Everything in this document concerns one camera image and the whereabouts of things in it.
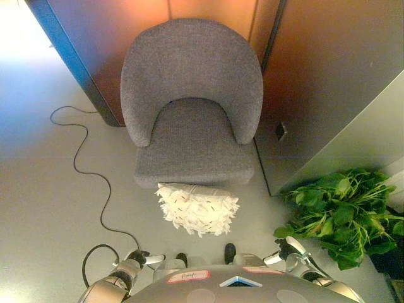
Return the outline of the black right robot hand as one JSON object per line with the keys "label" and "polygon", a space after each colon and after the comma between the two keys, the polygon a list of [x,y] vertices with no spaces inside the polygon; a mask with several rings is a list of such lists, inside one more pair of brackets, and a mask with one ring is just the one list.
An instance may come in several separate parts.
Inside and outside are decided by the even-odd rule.
{"label": "black right robot hand", "polygon": [[298,254],[302,258],[308,257],[309,253],[304,246],[295,238],[287,236],[286,238],[276,239],[275,243],[278,244],[279,250],[273,254],[263,258],[265,265],[271,265],[280,261],[286,261],[290,254]]}

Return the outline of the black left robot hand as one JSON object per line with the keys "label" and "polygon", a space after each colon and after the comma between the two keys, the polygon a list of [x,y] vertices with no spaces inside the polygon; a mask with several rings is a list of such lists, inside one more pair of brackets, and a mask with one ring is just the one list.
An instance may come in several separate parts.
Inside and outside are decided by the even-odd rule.
{"label": "black left robot hand", "polygon": [[137,261],[141,267],[150,266],[152,264],[157,264],[161,263],[162,261],[165,261],[166,256],[164,254],[156,254],[156,255],[151,255],[147,251],[141,251],[139,249],[130,252],[127,256],[126,259],[133,259]]}

